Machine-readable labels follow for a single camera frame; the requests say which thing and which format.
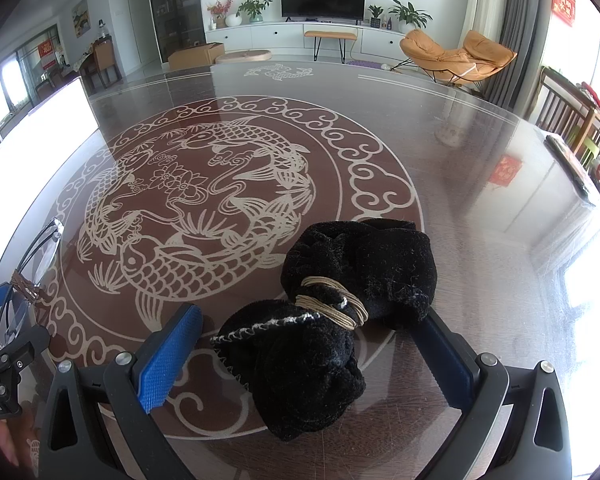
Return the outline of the black fuzzy cloth bundle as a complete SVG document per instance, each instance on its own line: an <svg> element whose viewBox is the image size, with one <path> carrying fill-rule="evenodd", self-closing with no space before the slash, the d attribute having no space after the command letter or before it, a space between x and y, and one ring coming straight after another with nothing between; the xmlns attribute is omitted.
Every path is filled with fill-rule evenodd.
<svg viewBox="0 0 600 480"><path fill-rule="evenodd" d="M304 230L280 274L285 298L247 304L212 338L220 361L282 441L330 426L365 391L354 332L411 330L437 287L430 238L413 222L329 221Z"/></svg>

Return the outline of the dining table with chairs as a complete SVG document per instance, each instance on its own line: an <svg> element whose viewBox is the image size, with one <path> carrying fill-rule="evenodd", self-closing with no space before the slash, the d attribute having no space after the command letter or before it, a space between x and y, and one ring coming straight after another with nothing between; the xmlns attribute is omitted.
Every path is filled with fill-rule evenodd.
<svg viewBox="0 0 600 480"><path fill-rule="evenodd" d="M90 96L98 88L107 89L117 81L122 81L122 73L114 53L114 42L110 35L94 41L76 65L57 63L43 70L41 81L35 85L35 94L40 100L51 96L65 84L80 77L86 93Z"/></svg>

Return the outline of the wooden chair right side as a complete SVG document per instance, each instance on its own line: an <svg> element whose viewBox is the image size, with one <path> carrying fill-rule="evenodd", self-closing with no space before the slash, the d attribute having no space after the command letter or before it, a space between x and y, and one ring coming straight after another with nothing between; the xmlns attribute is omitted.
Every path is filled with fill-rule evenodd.
<svg viewBox="0 0 600 480"><path fill-rule="evenodd" d="M560 136L585 168L600 155L600 107L552 68L541 68L524 119Z"/></svg>

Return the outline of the brown cardboard box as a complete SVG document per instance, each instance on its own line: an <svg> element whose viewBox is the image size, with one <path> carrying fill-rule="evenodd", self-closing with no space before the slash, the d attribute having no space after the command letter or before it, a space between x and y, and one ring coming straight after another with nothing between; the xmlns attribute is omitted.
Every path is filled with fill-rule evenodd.
<svg viewBox="0 0 600 480"><path fill-rule="evenodd" d="M225 53L224 44L212 42L172 53L168 58L170 70L210 66Z"/></svg>

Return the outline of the dark glass display cabinet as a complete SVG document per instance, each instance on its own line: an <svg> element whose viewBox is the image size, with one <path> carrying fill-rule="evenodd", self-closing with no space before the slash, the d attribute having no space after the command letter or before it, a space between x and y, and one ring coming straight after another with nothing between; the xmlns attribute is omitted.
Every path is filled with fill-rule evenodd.
<svg viewBox="0 0 600 480"><path fill-rule="evenodd" d="M201 0L149 0L160 60L206 42Z"/></svg>

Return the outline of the red flower vase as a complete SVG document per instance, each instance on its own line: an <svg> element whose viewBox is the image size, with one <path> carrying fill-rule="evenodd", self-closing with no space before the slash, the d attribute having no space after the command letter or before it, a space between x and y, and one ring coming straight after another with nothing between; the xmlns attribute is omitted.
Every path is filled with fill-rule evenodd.
<svg viewBox="0 0 600 480"><path fill-rule="evenodd" d="M223 28L226 26L225 20L228 14L230 14L230 8L232 7L234 0L215 0L214 3L209 3L207 10L212 17L214 28Z"/></svg>

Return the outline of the orange lounge chair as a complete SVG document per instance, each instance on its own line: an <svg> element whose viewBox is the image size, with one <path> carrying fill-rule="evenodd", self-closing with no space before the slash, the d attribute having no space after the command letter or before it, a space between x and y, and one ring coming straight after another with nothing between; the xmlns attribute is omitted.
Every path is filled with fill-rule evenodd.
<svg viewBox="0 0 600 480"><path fill-rule="evenodd" d="M420 28L400 41L406 59L391 67L416 66L442 84L462 86L484 81L516 60L517 53L471 29L457 49L445 49Z"/></svg>

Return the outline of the green potted plant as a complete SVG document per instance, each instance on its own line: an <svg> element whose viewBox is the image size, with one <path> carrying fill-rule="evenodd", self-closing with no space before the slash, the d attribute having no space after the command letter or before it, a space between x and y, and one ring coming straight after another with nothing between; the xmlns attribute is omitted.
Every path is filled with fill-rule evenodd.
<svg viewBox="0 0 600 480"><path fill-rule="evenodd" d="M245 15L250 23L262 23L264 11L272 4L273 0L244 0L238 6L238 15Z"/></svg>
<svg viewBox="0 0 600 480"><path fill-rule="evenodd" d="M403 35L415 28L426 28L428 23L432 21L432 16L422 9L416 9L413 3L403 3L400 0L390 0L392 7L389 13L396 17L398 21L398 29Z"/></svg>

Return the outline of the purple floor mat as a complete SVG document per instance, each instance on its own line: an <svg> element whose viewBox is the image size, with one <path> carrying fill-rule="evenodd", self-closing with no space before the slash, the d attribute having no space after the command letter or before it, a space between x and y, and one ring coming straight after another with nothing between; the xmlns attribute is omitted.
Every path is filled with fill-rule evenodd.
<svg viewBox="0 0 600 480"><path fill-rule="evenodd" d="M375 70L384 70L384 63L372 62L372 61L362 61L362 60L352 60L347 62L349 66L358 66L358 67L366 67L366 68L374 68Z"/></svg>

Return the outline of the white tv cabinet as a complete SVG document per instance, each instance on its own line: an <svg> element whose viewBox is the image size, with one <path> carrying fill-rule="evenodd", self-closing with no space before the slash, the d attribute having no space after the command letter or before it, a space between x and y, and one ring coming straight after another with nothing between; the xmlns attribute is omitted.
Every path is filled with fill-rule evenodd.
<svg viewBox="0 0 600 480"><path fill-rule="evenodd" d="M402 61L400 32L361 25L319 22L266 22L224 27L206 32L208 42L224 44L226 52L240 50L270 50L273 54L299 55L313 58L313 40L306 38L307 30L336 30L358 35L355 44L347 43L347 58L363 61ZM319 60L339 58L336 41L324 41Z"/></svg>

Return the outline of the grey curtain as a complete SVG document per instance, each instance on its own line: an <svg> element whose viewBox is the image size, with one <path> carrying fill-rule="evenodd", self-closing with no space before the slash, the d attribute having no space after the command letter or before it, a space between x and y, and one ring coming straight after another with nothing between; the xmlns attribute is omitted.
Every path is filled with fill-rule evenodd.
<svg viewBox="0 0 600 480"><path fill-rule="evenodd" d="M517 53L513 62L486 81L484 97L522 116L539 77L552 0L507 0L500 44Z"/></svg>

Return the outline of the green potted plant right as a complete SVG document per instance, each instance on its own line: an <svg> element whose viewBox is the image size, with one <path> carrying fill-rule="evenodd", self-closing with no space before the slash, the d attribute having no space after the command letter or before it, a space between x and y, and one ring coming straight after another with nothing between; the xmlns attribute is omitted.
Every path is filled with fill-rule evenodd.
<svg viewBox="0 0 600 480"><path fill-rule="evenodd" d="M416 9L413 3L403 3L400 0L390 0L392 7L389 13L396 17L398 21L398 29L403 35L415 28L426 28L428 23L432 21L432 16L422 9Z"/></svg>

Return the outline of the wooden bench stool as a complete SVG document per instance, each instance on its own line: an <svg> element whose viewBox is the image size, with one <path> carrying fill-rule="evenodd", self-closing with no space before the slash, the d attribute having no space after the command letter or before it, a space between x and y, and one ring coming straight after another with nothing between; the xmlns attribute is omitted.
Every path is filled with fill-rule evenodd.
<svg viewBox="0 0 600 480"><path fill-rule="evenodd" d="M355 44L355 41L358 40L357 34L352 34L352 32L336 32L336 30L307 30L304 36L313 40L312 52L314 62L320 56L321 46L324 41L336 41L340 63L344 64L347 61L347 43Z"/></svg>

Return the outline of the wall painting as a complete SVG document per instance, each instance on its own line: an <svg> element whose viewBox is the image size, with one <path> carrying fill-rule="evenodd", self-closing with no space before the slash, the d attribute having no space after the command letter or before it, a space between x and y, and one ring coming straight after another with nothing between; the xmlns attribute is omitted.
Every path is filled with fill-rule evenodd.
<svg viewBox="0 0 600 480"><path fill-rule="evenodd" d="M91 29L87 0L80 0L71 10L72 24L76 38L82 37Z"/></svg>

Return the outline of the red wall decoration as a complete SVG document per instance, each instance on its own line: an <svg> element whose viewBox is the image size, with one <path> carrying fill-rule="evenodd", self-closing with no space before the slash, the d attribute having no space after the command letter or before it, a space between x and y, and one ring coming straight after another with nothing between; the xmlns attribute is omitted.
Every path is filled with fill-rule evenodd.
<svg viewBox="0 0 600 480"><path fill-rule="evenodd" d="M576 0L552 0L552 12L566 25L572 26L576 19Z"/></svg>

